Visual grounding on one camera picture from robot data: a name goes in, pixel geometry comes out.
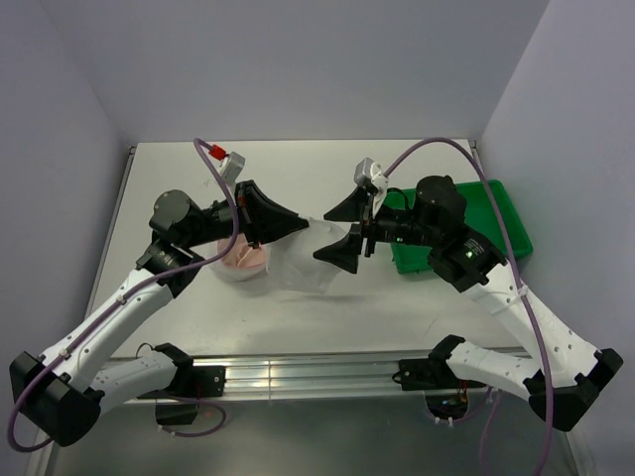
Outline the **beige bra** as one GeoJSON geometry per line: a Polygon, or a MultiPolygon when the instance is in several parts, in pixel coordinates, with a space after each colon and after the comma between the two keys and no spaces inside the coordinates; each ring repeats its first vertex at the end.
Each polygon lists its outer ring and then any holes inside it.
{"type": "Polygon", "coordinates": [[[264,247],[252,247],[243,234],[236,238],[234,246],[221,258],[220,263],[230,269],[260,270],[267,262],[267,250],[264,247]]]}

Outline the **white cloth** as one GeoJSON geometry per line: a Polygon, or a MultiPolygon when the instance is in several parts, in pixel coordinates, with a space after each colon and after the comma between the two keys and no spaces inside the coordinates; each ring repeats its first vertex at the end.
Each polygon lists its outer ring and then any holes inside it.
{"type": "Polygon", "coordinates": [[[346,231],[337,224],[307,216],[309,227],[268,246],[266,270],[283,291],[323,294],[340,268],[314,258],[314,252],[338,242],[346,231]]]}

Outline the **mesh laundry bag pink trim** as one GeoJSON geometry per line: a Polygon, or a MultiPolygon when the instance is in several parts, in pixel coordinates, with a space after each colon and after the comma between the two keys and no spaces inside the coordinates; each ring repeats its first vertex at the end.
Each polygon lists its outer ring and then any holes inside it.
{"type": "Polygon", "coordinates": [[[225,282],[245,282],[265,275],[269,255],[268,245],[252,247],[245,235],[239,233],[234,246],[210,267],[225,282]]]}

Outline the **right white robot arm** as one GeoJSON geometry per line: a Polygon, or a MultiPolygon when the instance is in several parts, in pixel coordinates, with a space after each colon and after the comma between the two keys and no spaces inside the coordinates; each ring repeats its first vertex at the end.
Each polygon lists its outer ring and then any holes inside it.
{"type": "Polygon", "coordinates": [[[422,178],[404,209],[374,209],[377,192],[374,185],[360,186],[325,214],[351,227],[315,258],[354,274],[359,258],[371,256],[378,242],[427,247],[433,272],[487,310],[528,353],[514,357],[449,335],[427,357],[400,361],[394,382],[405,391],[459,383],[498,388],[528,402],[551,427],[572,430],[621,368],[621,356],[582,339],[516,284],[510,261],[466,224],[466,199],[450,177],[422,178]]]}

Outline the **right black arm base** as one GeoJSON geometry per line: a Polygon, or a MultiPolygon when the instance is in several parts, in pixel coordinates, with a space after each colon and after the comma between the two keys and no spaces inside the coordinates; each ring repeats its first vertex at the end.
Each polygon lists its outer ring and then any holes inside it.
{"type": "Polygon", "coordinates": [[[472,408],[468,391],[485,385],[459,379],[446,361],[438,357],[402,359],[391,379],[403,392],[423,392],[429,418],[434,424],[448,427],[477,415],[491,393],[487,389],[484,401],[472,408]]]}

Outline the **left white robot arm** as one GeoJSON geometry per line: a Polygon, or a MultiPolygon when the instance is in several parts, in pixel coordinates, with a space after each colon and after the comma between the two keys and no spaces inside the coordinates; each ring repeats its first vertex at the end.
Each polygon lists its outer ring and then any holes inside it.
{"type": "Polygon", "coordinates": [[[103,369],[113,352],[149,317],[177,298],[207,260],[194,247],[244,235],[252,247],[309,227],[298,213],[268,198],[252,180],[226,189],[225,198],[199,207],[177,189],[155,201],[152,241],[117,291],[58,343],[33,356],[21,353],[9,367],[14,409],[7,438],[26,446],[14,429],[23,415],[62,447],[82,439],[108,410],[131,399],[162,393],[180,399],[194,389],[193,360],[173,344],[150,355],[103,369]]]}

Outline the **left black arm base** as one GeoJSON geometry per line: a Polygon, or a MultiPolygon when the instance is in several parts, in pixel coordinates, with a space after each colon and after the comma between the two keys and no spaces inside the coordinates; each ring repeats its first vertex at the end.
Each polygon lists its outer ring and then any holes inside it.
{"type": "Polygon", "coordinates": [[[153,392],[154,400],[170,400],[171,404],[155,404],[155,420],[171,436],[203,437],[220,430],[226,422],[226,410],[211,398],[221,397],[225,383],[224,366],[192,366],[176,375],[166,389],[153,392]],[[192,424],[200,416],[220,416],[210,429],[195,432],[178,430],[179,425],[192,424]]]}

